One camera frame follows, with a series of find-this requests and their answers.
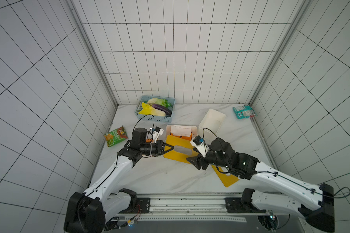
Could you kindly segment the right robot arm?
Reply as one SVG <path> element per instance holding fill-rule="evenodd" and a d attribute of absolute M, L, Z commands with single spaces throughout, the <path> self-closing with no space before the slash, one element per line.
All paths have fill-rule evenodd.
<path fill-rule="evenodd" d="M 191 140 L 197 156 L 187 161 L 198 170 L 215 166 L 221 174 L 235 176 L 242 180 L 252 180 L 266 184 L 278 194 L 263 193 L 246 188 L 240 199 L 240 207 L 246 212 L 278 211 L 304 219 L 312 227 L 327 233 L 335 231 L 334 201 L 342 197 L 326 183 L 315 185 L 306 183 L 282 173 L 259 159 L 236 152 L 221 138 L 210 145 L 196 136 Z"/>

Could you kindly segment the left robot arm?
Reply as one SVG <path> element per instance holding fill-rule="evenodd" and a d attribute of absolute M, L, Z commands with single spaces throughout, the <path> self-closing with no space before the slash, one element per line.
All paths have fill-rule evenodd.
<path fill-rule="evenodd" d="M 133 130 L 132 139 L 118 152 L 113 165 L 84 192 L 75 192 L 69 199 L 64 222 L 67 233 L 102 233 L 120 228 L 119 213 L 140 214 L 137 193 L 122 188 L 115 189 L 122 179 L 143 156 L 156 157 L 174 149 L 159 139 L 163 129 L 156 127 Z"/>

